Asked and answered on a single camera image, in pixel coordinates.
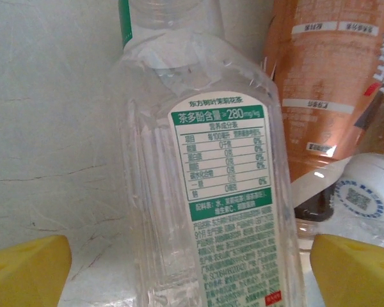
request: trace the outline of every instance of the textured white surface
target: textured white surface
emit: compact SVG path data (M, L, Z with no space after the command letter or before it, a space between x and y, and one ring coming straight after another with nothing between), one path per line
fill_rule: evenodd
M0 248L66 235L73 265L60 306L133 296L97 112L122 53L116 2L0 1ZM227 39L259 62L273 2L221 3Z

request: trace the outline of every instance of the red logo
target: red logo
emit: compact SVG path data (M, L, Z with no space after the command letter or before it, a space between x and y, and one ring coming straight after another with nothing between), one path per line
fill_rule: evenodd
M264 300L266 302L266 306L270 306L270 305L273 305L277 302L280 302L282 300L282 292L277 291L277 292L274 292L272 294L269 294L268 296L266 296L264 298Z
M377 88L379 88L381 86L381 83L373 83L369 86L369 88L367 88L367 90L365 91L364 93L364 96L371 96L372 93L374 93L375 90L377 90Z

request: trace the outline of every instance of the yellow plastic object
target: yellow plastic object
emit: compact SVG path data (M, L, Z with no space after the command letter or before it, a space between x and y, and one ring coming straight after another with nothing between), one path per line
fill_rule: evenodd
M384 307L384 248L318 235L310 261L326 307Z
M70 267L61 235L0 250L0 307L56 307Z

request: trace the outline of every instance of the bottle neck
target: bottle neck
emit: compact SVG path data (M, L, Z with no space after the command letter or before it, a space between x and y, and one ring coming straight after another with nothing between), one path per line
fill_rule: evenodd
M132 39L125 45L124 52L179 29L223 38L219 0L129 0L129 16Z

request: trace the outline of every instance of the bottle cap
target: bottle cap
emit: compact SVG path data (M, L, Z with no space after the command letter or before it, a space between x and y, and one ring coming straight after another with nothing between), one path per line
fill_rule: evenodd
M335 188L335 203L352 213L384 220L384 155L362 153L354 156Z

